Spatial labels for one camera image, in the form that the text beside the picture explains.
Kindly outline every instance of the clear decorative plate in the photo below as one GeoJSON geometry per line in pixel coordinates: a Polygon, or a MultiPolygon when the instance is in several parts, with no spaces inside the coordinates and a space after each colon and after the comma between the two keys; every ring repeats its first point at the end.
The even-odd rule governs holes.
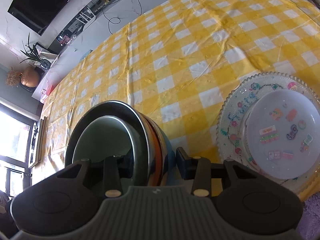
{"type": "Polygon", "coordinates": [[[318,176],[320,157],[311,169],[301,176],[281,180],[266,174],[257,165],[246,142],[246,121],[252,107],[262,96],[280,89],[290,89],[303,94],[320,113],[318,96],[302,80],[279,72],[256,74],[244,80],[224,102],[217,125],[218,150],[222,161],[236,160],[298,194],[318,176]]]}

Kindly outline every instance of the dried flower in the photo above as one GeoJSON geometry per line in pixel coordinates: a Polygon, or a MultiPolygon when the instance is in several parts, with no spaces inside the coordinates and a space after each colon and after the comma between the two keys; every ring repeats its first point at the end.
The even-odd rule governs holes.
{"type": "Polygon", "coordinates": [[[9,86],[16,86],[20,82],[20,76],[21,73],[19,71],[16,71],[13,68],[11,68],[11,70],[7,74],[7,80],[5,83],[9,86]]]}

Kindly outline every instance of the white marble countertop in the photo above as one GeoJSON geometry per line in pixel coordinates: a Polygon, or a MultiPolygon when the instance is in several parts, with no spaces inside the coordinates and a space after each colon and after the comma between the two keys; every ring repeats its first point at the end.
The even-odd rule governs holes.
{"type": "MultiPolygon", "coordinates": [[[[142,6],[142,13],[145,13],[167,0],[139,1],[142,6]]],[[[138,0],[120,0],[115,4],[106,6],[104,13],[109,19],[112,17],[119,17],[121,19],[119,24],[114,25],[110,23],[110,30],[112,33],[115,33],[140,16],[141,9],[138,0]]],[[[78,35],[78,37],[60,54],[57,62],[46,71],[32,97],[40,100],[42,96],[41,91],[43,89],[46,89],[49,84],[54,86],[58,85],[60,81],[78,65],[81,57],[86,52],[90,49],[94,50],[97,48],[110,35],[108,20],[100,13],[97,15],[96,20],[78,35]]]]}

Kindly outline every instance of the plant pot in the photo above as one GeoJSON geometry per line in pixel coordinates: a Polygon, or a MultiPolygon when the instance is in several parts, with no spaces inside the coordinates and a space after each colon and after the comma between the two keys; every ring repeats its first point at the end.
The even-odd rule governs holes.
{"type": "Polygon", "coordinates": [[[41,61],[40,61],[40,66],[44,69],[44,70],[48,70],[49,68],[50,68],[50,66],[51,66],[51,62],[49,61],[49,60],[47,60],[47,59],[42,59],[41,61]]]}
{"type": "Polygon", "coordinates": [[[33,67],[28,66],[21,76],[21,84],[30,88],[39,84],[40,76],[33,67]]]}

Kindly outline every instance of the ribbed gray panel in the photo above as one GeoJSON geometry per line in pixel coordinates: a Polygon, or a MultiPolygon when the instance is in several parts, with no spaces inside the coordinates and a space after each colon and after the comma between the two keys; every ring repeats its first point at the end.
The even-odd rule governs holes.
{"type": "Polygon", "coordinates": [[[74,232],[44,237],[21,231],[12,239],[302,240],[294,230],[276,236],[241,232],[218,215],[210,199],[189,195],[184,187],[131,187],[120,198],[106,199],[96,216],[74,232]]]}

